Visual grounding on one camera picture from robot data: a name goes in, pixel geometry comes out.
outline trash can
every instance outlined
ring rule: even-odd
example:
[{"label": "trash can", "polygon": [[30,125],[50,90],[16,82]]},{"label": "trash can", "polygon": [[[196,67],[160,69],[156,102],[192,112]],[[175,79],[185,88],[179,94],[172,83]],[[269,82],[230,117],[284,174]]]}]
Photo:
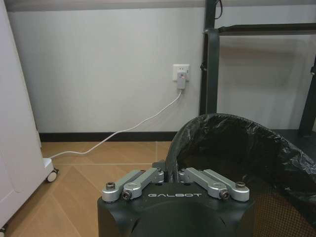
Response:
[{"label": "trash can", "polygon": [[244,118],[199,116],[174,137],[167,180],[212,169],[243,181],[255,201],[254,237],[316,237],[316,162],[282,136]]}]

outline black metal frame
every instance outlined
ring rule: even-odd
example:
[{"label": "black metal frame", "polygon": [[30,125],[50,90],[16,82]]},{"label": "black metal frame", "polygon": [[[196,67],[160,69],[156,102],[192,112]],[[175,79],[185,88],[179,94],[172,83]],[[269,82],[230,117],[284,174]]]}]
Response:
[{"label": "black metal frame", "polygon": [[[219,36],[260,35],[312,35],[316,34],[316,23],[234,25],[215,29],[215,11],[218,0],[205,1],[204,47],[201,64],[201,88],[199,114],[217,112]],[[299,134],[309,136],[316,119],[316,59],[312,67],[314,74],[303,112]]]},{"label": "black metal frame", "polygon": [[299,135],[301,136],[311,136],[316,118],[316,57],[314,66],[311,69],[311,74],[313,78],[299,128]]}]

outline white wall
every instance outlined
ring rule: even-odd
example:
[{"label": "white wall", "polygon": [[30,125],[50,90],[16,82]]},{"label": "white wall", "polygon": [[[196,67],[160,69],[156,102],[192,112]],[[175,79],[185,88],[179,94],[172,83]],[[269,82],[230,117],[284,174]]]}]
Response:
[{"label": "white wall", "polygon": [[[138,131],[174,131],[198,115],[204,8],[10,13],[40,132],[115,131],[176,97],[172,64],[191,81]],[[225,7],[217,26],[315,22],[316,6]],[[222,37],[218,111],[297,128],[315,56],[311,36]]]}]

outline screw head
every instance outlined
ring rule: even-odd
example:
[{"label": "screw head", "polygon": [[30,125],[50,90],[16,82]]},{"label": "screw head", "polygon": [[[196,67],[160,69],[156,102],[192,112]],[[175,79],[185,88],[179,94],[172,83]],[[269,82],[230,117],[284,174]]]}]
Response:
[{"label": "screw head", "polygon": [[132,197],[132,193],[129,190],[123,191],[122,198],[124,200],[130,200],[131,197]]},{"label": "screw head", "polygon": [[236,182],[235,186],[237,189],[243,189],[246,187],[246,184],[244,182]]},{"label": "screw head", "polygon": [[229,198],[229,192],[227,190],[222,190],[219,193],[219,196],[223,199],[223,200],[227,200]]},{"label": "screw head", "polygon": [[106,184],[106,189],[107,190],[114,190],[115,189],[115,183],[114,182],[109,182]]}]

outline black baseboard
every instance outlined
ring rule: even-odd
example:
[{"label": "black baseboard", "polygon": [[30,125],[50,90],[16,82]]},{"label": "black baseboard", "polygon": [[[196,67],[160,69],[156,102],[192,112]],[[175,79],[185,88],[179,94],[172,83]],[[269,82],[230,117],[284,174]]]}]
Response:
[{"label": "black baseboard", "polygon": [[[112,142],[154,142],[172,141],[177,132],[123,132],[115,135]],[[99,142],[112,132],[61,132],[40,133],[42,142]]]}]

